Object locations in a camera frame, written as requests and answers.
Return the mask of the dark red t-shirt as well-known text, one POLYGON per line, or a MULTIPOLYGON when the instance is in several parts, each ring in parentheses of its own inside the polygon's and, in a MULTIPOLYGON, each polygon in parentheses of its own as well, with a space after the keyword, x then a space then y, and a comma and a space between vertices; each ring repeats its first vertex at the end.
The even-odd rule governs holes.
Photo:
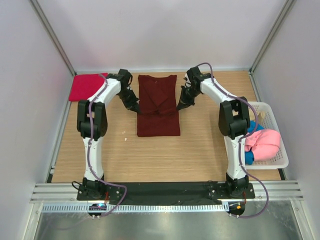
POLYGON ((180 136, 176 103, 176 75, 154 77, 139 75, 138 137, 180 136))

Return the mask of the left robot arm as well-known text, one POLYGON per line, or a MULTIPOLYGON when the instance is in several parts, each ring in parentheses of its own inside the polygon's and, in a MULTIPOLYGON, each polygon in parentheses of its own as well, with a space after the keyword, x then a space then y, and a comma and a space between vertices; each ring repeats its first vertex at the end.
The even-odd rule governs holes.
POLYGON ((127 69, 102 77, 102 86, 86 100, 77 105, 76 128, 85 149, 85 173, 78 187, 78 200, 101 200, 107 194, 102 165, 102 146, 108 129, 106 109, 115 96, 124 107, 139 113, 139 99, 131 88, 133 75, 127 69))

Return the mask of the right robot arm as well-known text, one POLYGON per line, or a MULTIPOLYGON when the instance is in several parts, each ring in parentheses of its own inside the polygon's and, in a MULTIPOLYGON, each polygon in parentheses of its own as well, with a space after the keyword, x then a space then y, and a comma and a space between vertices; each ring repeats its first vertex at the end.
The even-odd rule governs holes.
POLYGON ((244 142, 241 138, 248 133, 251 124, 248 101, 227 91, 212 73, 202 73, 197 66, 187 70, 184 80, 178 111, 193 106, 199 94, 209 96, 219 105, 218 128, 224 136, 228 159, 225 192, 231 198, 239 198, 249 186, 248 174, 242 169, 244 161, 239 160, 245 155, 241 150, 244 142))

